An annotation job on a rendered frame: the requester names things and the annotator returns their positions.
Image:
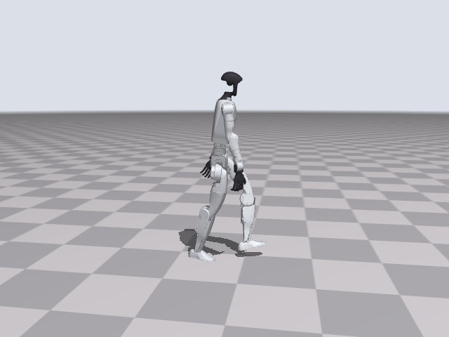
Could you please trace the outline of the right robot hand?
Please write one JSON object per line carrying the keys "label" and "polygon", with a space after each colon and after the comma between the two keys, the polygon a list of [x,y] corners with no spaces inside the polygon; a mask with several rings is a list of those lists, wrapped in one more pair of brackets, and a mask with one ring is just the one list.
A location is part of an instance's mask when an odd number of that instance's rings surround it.
{"label": "right robot hand", "polygon": [[[237,165],[234,165],[234,172],[236,173],[234,177],[234,186],[231,190],[239,191],[243,189],[243,184],[246,184],[246,179],[244,178],[243,170],[237,171]],[[238,188],[239,187],[239,188]]]}

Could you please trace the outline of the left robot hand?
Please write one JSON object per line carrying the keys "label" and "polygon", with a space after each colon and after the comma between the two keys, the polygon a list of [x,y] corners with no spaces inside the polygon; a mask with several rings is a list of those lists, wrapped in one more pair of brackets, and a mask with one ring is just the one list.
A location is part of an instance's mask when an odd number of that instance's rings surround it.
{"label": "left robot hand", "polygon": [[[210,158],[209,158],[210,159]],[[206,171],[205,171],[205,169],[206,169]],[[205,171],[205,172],[204,172]],[[208,171],[208,172],[207,172]],[[204,167],[204,169],[200,172],[200,173],[203,173],[202,175],[205,175],[206,173],[206,175],[204,176],[204,177],[206,177],[209,173],[210,173],[210,171],[211,171],[211,167],[210,167],[210,161],[208,161],[207,163],[206,163],[206,166]],[[209,178],[210,177],[210,175],[207,177],[207,178]]]}

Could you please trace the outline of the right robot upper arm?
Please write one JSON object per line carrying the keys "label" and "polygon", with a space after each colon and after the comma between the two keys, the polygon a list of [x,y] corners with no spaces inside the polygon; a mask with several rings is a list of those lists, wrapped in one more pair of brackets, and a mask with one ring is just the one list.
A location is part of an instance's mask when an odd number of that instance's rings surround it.
{"label": "right robot upper arm", "polygon": [[[224,129],[227,142],[234,129],[234,106],[231,103],[223,103],[221,107],[222,116],[224,118]],[[236,135],[236,134],[235,134]]]}

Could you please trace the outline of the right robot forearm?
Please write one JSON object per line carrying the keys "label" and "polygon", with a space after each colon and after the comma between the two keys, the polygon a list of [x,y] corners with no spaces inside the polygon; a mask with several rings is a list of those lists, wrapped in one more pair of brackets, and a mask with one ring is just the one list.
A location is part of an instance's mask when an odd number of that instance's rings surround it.
{"label": "right robot forearm", "polygon": [[243,170],[243,157],[241,156],[241,152],[239,149],[239,138],[237,135],[232,134],[229,137],[229,151],[233,156],[234,165],[237,165],[237,171]]}

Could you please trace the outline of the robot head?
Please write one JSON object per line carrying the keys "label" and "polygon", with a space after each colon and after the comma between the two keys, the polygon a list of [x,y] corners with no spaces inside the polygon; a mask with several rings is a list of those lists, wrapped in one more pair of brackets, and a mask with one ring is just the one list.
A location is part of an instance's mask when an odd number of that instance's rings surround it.
{"label": "robot head", "polygon": [[233,91],[232,92],[224,92],[224,95],[219,99],[219,100],[226,100],[227,98],[231,98],[232,95],[236,96],[237,85],[243,79],[239,74],[237,74],[235,72],[226,72],[222,75],[221,80],[226,81],[228,86],[231,86],[233,84]]}

